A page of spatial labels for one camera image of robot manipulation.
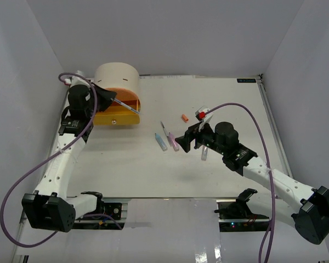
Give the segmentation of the yellow drawer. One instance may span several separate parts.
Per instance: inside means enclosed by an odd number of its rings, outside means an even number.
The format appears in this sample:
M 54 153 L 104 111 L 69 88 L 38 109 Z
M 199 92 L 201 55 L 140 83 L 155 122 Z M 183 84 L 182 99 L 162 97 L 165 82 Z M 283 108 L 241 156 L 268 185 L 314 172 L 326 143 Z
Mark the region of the yellow drawer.
M 125 107 L 113 102 L 111 106 L 104 112 L 98 112 L 95 117 L 94 125 L 136 125 L 140 123 L 140 116 Z

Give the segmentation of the thin grey pen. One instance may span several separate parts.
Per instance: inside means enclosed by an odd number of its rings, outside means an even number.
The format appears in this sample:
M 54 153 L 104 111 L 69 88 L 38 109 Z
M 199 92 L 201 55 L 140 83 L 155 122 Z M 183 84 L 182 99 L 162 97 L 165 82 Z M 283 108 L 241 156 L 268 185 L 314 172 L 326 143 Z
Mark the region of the thin grey pen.
M 162 129 L 163 129 L 163 132 L 164 132 L 165 136 L 168 137 L 168 131 L 167 131 L 167 129 L 165 128 L 163 122 L 160 121 L 160 124 L 161 124 L 161 127 L 162 127 Z

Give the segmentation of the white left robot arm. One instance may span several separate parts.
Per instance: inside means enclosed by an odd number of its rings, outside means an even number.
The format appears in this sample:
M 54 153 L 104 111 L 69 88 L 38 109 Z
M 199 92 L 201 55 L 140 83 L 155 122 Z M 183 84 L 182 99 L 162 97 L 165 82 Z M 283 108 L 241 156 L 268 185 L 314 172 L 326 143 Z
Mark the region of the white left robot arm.
M 89 214 L 98 219 L 104 215 L 103 195 L 86 191 L 77 197 L 67 197 L 67 188 L 77 158 L 93 129 L 89 123 L 93 112 L 105 111 L 116 92 L 87 85 L 71 86 L 68 106 L 61 114 L 55 157 L 32 194 L 25 194 L 21 204 L 32 228 L 69 232 L 76 219 Z

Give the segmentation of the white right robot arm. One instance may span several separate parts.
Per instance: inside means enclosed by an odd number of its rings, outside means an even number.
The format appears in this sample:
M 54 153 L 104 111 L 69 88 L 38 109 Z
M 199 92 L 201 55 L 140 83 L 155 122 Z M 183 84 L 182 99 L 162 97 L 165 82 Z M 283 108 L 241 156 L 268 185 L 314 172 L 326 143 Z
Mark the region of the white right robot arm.
M 329 189 L 305 185 L 277 169 L 270 169 L 258 155 L 239 142 L 239 134 L 229 122 L 214 129 L 197 123 L 175 139 L 185 152 L 206 146 L 223 156 L 228 169 L 270 190 L 275 201 L 275 217 L 296 229 L 308 242 L 319 245 L 329 234 Z

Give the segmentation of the orange top drawer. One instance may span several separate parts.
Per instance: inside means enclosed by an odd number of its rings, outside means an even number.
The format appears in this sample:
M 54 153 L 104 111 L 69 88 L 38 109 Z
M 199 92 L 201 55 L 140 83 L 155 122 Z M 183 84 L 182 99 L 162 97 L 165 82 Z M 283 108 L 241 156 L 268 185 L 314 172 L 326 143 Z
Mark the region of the orange top drawer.
M 126 88 L 107 88 L 107 90 L 116 92 L 116 99 L 120 101 L 133 101 L 139 100 L 137 94 Z

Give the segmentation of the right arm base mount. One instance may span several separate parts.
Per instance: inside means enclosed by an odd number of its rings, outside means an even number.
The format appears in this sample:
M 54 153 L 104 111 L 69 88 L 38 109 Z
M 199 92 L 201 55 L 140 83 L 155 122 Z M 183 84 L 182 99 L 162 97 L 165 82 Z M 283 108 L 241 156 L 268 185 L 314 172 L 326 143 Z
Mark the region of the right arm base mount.
M 268 229 L 269 218 L 265 215 L 254 214 L 249 205 L 251 197 L 257 190 L 248 188 L 233 199 L 216 200 L 219 230 L 223 232 L 264 232 Z

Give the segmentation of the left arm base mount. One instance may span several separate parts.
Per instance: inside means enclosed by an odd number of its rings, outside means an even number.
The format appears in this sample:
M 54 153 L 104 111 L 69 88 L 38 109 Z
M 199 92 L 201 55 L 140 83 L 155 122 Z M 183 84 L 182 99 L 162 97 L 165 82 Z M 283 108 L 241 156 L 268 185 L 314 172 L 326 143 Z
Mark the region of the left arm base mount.
M 127 218 L 128 203 L 102 202 L 101 208 L 75 220 L 73 230 L 122 230 Z

